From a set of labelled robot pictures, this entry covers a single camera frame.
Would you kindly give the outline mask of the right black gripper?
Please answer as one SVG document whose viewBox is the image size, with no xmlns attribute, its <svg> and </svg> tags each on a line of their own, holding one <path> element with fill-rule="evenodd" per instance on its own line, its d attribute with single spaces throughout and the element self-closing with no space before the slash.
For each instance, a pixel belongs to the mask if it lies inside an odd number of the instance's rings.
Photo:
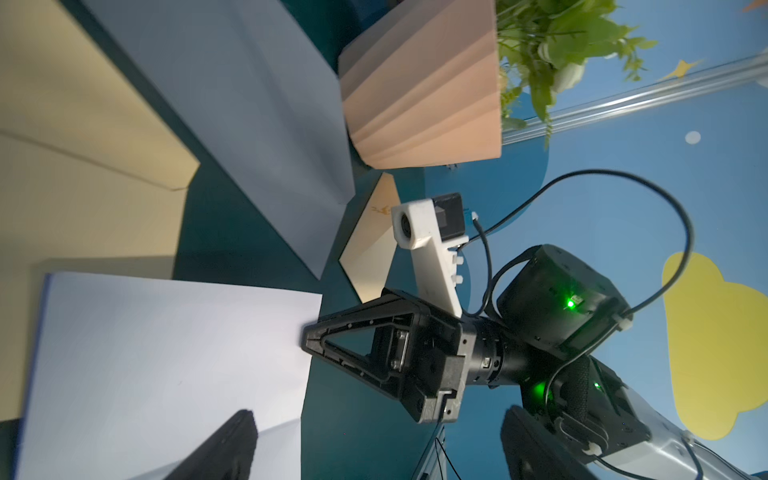
<svg viewBox="0 0 768 480">
<path fill-rule="evenodd" d="M 469 386 L 528 379 L 528 346 L 507 328 L 400 290 L 319 318 L 303 329 L 301 349 L 399 401 L 420 424 L 456 421 Z"/>
</svg>

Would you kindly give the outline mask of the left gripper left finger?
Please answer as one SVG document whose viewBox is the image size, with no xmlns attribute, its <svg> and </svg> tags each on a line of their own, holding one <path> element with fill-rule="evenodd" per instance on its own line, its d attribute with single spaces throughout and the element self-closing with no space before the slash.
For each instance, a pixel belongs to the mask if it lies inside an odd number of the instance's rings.
<svg viewBox="0 0 768 480">
<path fill-rule="evenodd" d="M 230 417 L 166 480 L 248 480 L 258 442 L 253 412 L 241 409 Z"/>
</svg>

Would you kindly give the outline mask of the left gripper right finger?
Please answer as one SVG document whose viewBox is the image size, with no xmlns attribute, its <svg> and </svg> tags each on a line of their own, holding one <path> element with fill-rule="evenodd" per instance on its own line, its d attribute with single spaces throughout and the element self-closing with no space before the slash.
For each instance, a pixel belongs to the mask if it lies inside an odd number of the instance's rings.
<svg viewBox="0 0 768 480">
<path fill-rule="evenodd" d="M 521 406 L 506 411 L 500 439 L 511 479 L 596 480 Z"/>
</svg>

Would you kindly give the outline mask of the small yellow envelope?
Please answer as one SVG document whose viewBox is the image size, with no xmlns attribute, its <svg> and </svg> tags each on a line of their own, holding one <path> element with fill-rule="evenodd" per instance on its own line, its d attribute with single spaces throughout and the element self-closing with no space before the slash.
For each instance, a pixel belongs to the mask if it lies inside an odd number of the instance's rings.
<svg viewBox="0 0 768 480">
<path fill-rule="evenodd" d="M 400 204 L 394 177 L 383 173 L 340 256 L 339 262 L 362 303 L 385 287 L 397 248 L 392 208 Z"/>
</svg>

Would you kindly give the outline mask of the blue floral letter paper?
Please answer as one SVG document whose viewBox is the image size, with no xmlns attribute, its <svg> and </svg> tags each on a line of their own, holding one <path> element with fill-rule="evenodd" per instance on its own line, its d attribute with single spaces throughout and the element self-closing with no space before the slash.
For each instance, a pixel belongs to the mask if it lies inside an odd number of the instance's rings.
<svg viewBox="0 0 768 480">
<path fill-rule="evenodd" d="M 254 479 L 301 475 L 315 293 L 56 273 L 44 285 L 18 479 L 159 479 L 239 410 Z"/>
</svg>

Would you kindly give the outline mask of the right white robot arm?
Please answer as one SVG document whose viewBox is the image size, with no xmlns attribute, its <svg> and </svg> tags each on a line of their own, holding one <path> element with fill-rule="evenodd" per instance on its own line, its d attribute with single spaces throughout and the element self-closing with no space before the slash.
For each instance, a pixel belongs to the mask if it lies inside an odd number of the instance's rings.
<svg viewBox="0 0 768 480">
<path fill-rule="evenodd" d="M 615 286 L 553 245 L 508 263 L 482 315 L 398 290 L 307 326 L 302 349 L 399 401 L 418 423 L 457 420 L 469 386 L 518 386 L 506 455 L 518 478 L 740 479 L 741 469 L 656 412 L 594 349 L 631 315 Z"/>
</svg>

